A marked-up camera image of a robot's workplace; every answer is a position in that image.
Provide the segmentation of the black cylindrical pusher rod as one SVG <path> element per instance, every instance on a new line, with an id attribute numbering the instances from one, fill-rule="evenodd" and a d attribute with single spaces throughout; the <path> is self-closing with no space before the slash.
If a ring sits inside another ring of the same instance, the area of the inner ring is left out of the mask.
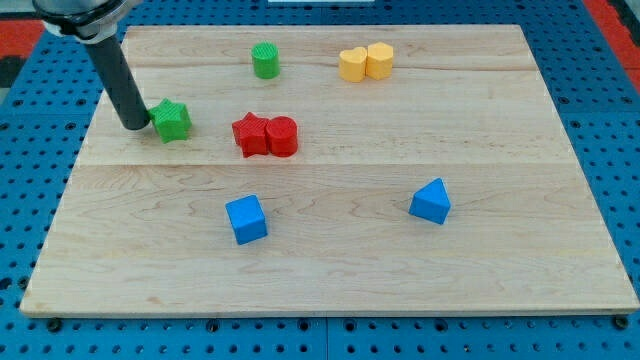
<path id="1" fill-rule="evenodd" d="M 127 130 L 145 128 L 149 114 L 117 37 L 86 44 L 85 49 L 122 126 Z"/>

